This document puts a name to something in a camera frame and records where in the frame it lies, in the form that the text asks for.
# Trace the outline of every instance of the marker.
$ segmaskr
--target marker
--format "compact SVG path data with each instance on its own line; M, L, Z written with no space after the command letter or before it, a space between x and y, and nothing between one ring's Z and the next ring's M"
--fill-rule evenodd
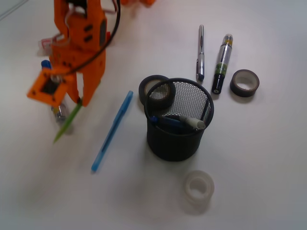
M220 47L218 62L215 67L213 86L211 89L214 94L220 94L222 91L222 86L232 51L233 40L234 39L231 34L226 34Z
M203 43L204 28L200 25L198 39L198 59L196 61L196 77L199 81L205 78L205 48Z
M105 153L106 153L106 150L107 148L109 147L110 143L111 143L111 140L117 130L117 127L118 125L120 124L120 121L121 119L123 118L125 112L127 111L128 107L129 107L129 104L131 102L131 99L132 99L132 96L133 96L133 92L132 91L129 91L123 104L121 105L114 121L113 121L113 125L109 131L109 133L107 134L107 137L101 147L101 150L99 151L93 165L92 165L92 172L96 172L99 165L100 165L100 162L101 160L103 159Z

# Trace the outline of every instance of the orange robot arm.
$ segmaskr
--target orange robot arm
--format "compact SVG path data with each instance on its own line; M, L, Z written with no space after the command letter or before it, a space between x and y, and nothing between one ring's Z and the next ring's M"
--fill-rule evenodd
M69 3L83 8L84 13L70 9ZM96 55L106 43L107 19L100 0L54 0L54 10L55 24L64 37L52 44L49 59L53 70L43 69L27 96L57 106L66 93L74 102L79 101L76 73L72 70ZM83 74L83 106L89 104L105 66L106 52L103 51L78 70Z

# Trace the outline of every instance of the brown tape roll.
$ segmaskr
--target brown tape roll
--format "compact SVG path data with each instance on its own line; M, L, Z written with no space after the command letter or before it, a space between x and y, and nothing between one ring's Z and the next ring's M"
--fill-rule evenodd
M251 97L255 94L259 83L259 78L254 72L241 69L234 73L230 82L230 89L239 97Z

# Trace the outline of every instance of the pen clip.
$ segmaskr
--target pen clip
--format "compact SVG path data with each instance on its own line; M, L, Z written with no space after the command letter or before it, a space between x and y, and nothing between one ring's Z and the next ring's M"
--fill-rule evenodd
M198 78L198 59L196 60L196 77Z

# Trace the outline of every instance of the orange bracket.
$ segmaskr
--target orange bracket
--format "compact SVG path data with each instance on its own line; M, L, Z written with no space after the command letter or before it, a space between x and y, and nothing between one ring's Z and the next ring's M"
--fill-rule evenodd
M54 107L59 106L70 85L73 84L74 77L73 75L62 76L58 78L59 82L56 82L54 79L56 79L60 73L65 73L68 70L69 69L65 68L42 69L27 96Z

